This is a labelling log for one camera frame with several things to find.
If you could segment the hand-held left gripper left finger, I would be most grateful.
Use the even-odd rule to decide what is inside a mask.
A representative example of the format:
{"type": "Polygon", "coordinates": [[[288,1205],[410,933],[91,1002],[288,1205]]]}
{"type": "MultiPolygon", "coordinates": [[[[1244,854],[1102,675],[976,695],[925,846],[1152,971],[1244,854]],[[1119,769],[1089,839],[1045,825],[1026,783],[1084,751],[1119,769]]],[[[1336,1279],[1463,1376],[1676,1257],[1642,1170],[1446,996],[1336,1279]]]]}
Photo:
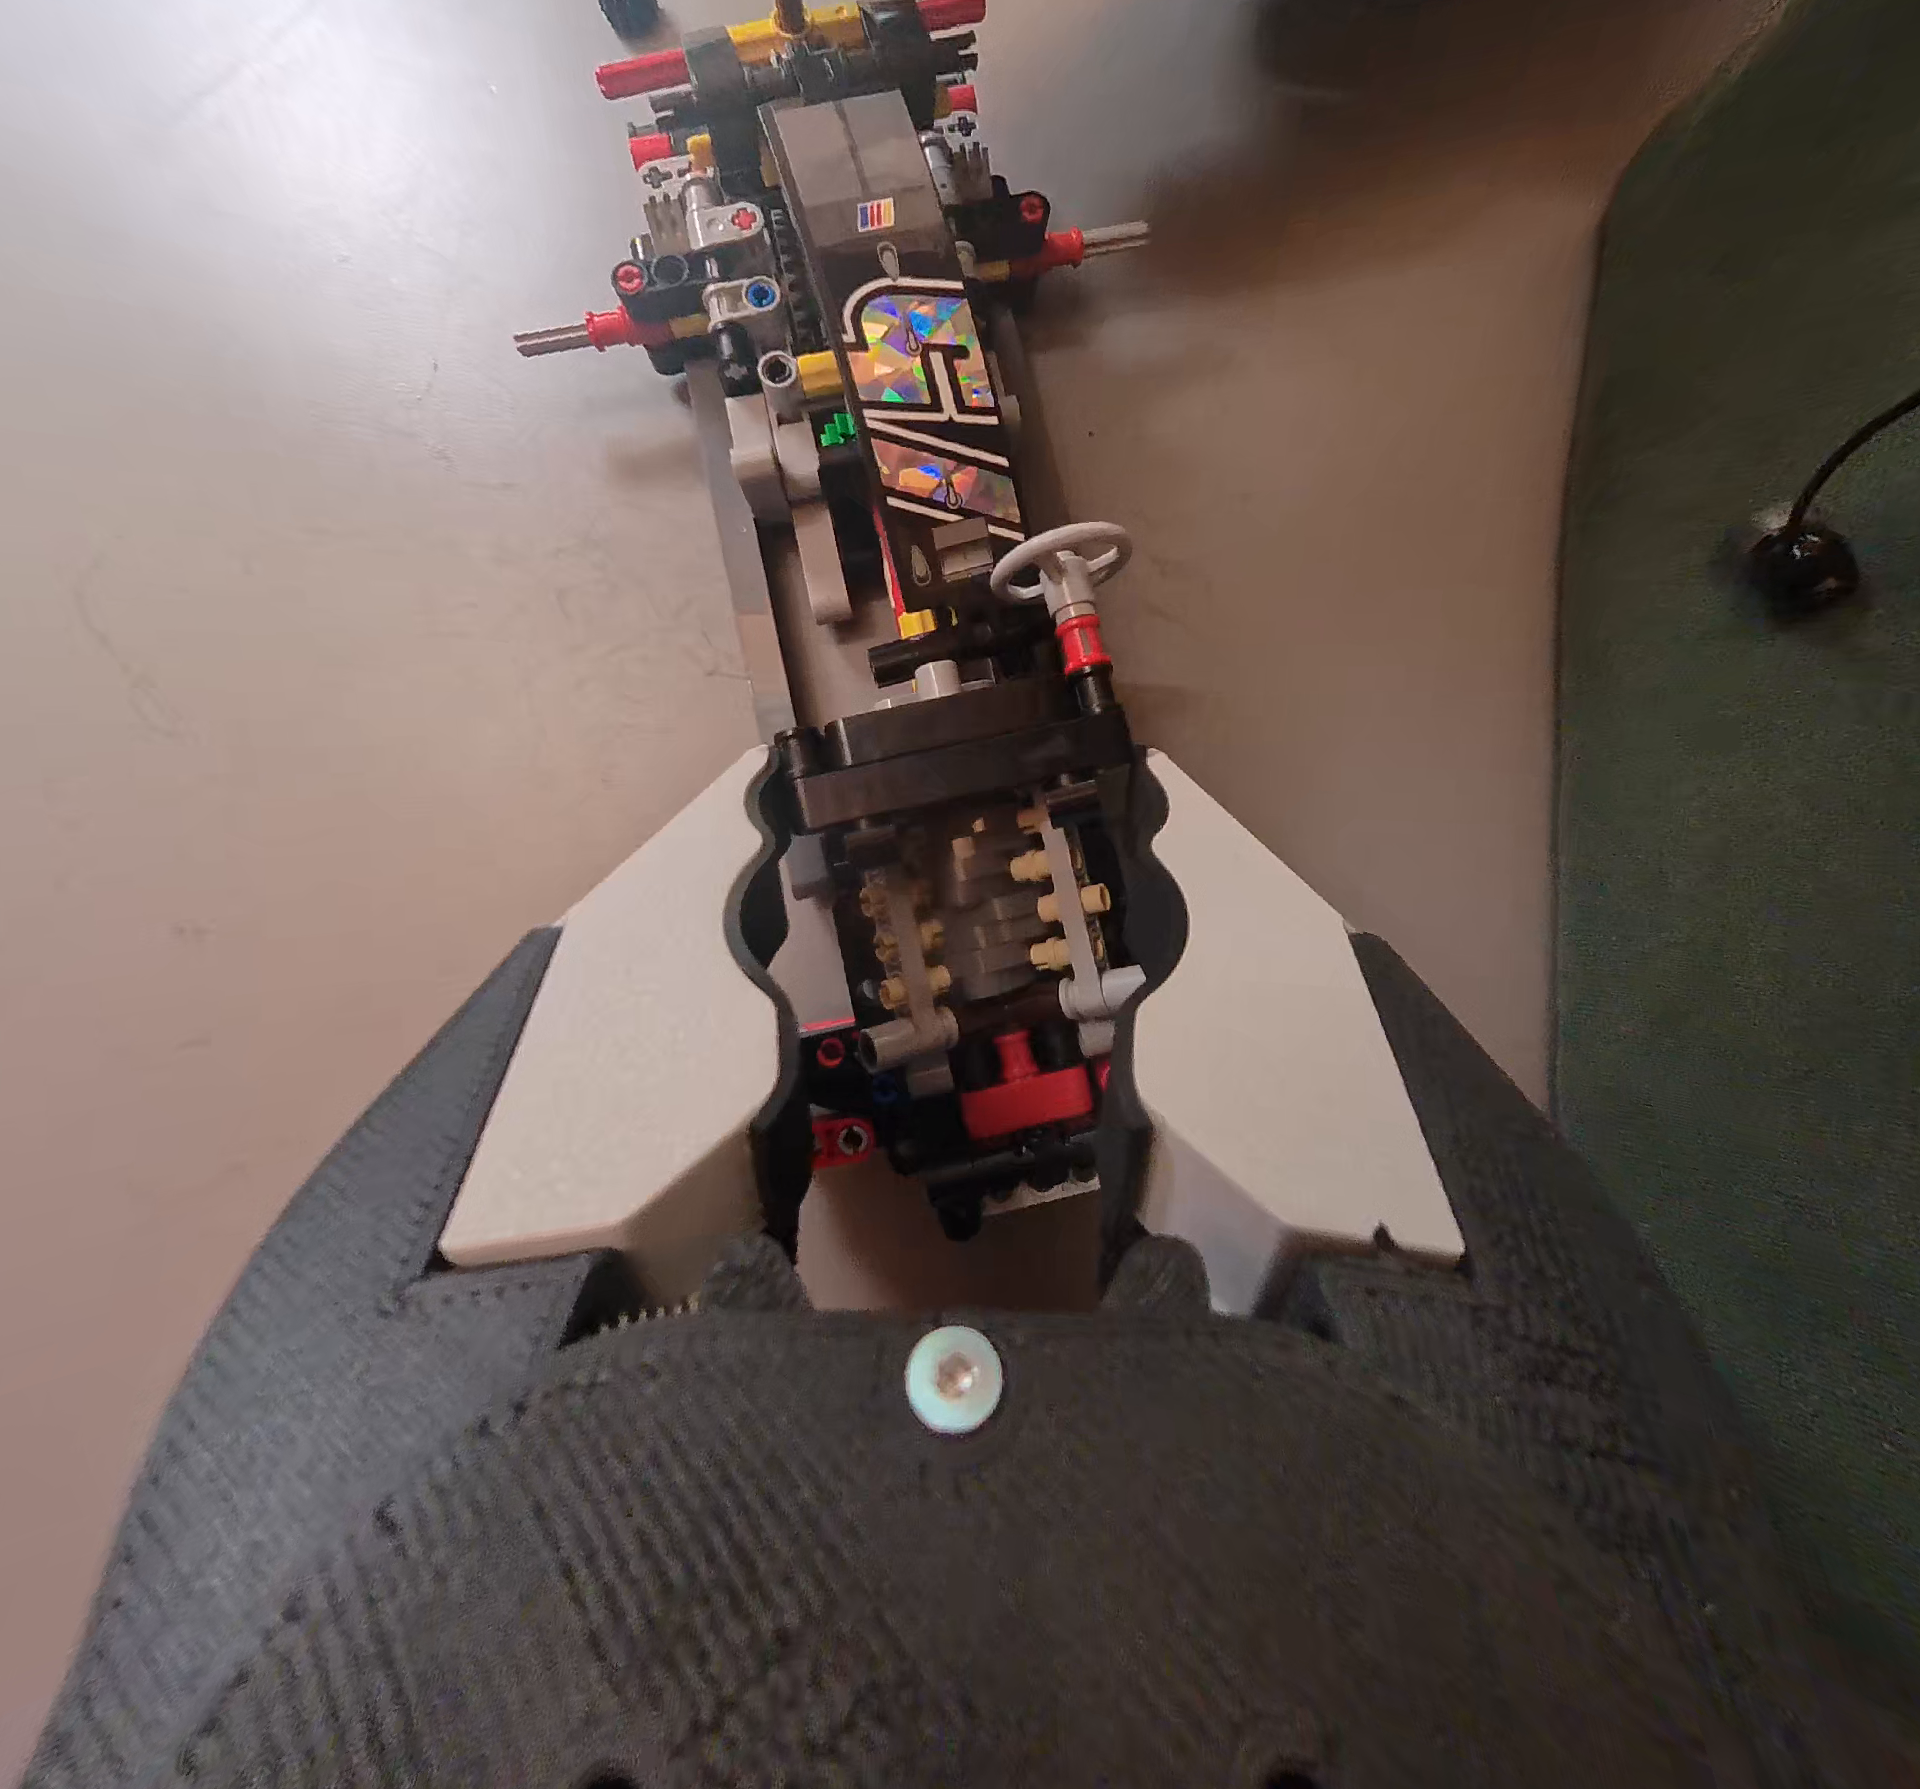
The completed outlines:
{"type": "Polygon", "coordinates": [[[575,900],[509,1053],[442,1252],[458,1272],[612,1250],[679,1301],[735,1237],[797,1260],[809,1134],[782,948],[770,745],[575,900]]]}

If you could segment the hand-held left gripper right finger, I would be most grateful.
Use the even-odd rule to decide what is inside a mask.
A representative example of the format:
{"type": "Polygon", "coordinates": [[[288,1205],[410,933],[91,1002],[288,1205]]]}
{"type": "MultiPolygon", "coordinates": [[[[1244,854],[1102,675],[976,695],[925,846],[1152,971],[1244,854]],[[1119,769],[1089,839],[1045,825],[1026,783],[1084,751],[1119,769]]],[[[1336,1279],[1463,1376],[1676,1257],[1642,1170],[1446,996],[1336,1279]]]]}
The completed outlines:
{"type": "Polygon", "coordinates": [[[1152,1130],[1139,1224],[1190,1244],[1233,1317],[1309,1255],[1452,1272],[1463,1232],[1354,930],[1172,757],[1152,749],[1143,770],[1185,937],[1131,1033],[1152,1130]]]}

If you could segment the lego car chassis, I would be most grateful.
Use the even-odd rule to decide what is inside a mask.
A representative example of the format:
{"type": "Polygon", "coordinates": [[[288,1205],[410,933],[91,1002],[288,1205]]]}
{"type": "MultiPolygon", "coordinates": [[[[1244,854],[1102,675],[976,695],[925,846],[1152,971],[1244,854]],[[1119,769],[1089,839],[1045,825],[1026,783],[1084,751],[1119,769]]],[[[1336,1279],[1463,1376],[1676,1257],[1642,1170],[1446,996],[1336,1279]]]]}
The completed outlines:
{"type": "Polygon", "coordinates": [[[1146,224],[1057,228],[994,167],[988,10],[775,0],[599,65],[645,109],[638,231],[604,311],[516,336],[687,385],[761,657],[815,1160],[880,1152],[953,1242],[1092,1187],[1141,990],[1097,607],[1131,542],[1038,530],[999,351],[1042,277],[1146,224]]]}

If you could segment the person's green sweatshirt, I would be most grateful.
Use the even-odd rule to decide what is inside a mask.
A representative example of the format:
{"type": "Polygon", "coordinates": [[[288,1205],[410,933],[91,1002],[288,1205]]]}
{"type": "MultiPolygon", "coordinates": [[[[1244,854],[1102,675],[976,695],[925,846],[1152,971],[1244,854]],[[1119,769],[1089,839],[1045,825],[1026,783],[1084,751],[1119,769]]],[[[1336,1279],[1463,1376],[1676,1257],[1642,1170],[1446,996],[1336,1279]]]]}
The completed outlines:
{"type": "Polygon", "coordinates": [[[1607,212],[1565,499],[1553,1097],[1707,1337],[1789,1555],[1916,1676],[1919,0],[1787,0],[1607,212]]]}

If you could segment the black sweatshirt drawstring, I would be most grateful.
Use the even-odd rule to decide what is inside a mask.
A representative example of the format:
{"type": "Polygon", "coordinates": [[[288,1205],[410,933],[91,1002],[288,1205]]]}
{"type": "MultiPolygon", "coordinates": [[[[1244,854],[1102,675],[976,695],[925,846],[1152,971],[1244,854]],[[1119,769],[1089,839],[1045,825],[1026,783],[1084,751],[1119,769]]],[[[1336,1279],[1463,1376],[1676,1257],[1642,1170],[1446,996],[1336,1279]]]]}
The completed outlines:
{"type": "Polygon", "coordinates": [[[1746,579],[1778,622],[1802,622],[1848,605],[1860,594],[1863,571],[1853,543],[1817,504],[1826,488],[1863,451],[1919,410],[1913,389],[1856,424],[1822,456],[1789,504],[1762,518],[1743,554],[1746,579]]]}

